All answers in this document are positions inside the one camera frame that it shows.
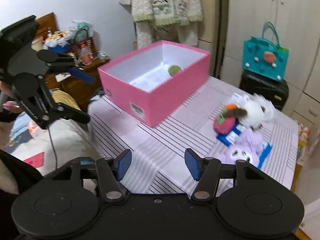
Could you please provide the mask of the person left hand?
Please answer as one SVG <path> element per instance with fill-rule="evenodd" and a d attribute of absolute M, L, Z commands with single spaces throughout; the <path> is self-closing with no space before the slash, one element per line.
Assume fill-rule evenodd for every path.
<path fill-rule="evenodd" d="M 13 98 L 13 93 L 11 87 L 4 82 L 1 82 L 1 92 L 9 98 Z M 12 113 L 21 113 L 23 109 L 18 105 L 16 101 L 6 101 L 2 103 L 2 106 L 5 110 Z"/>

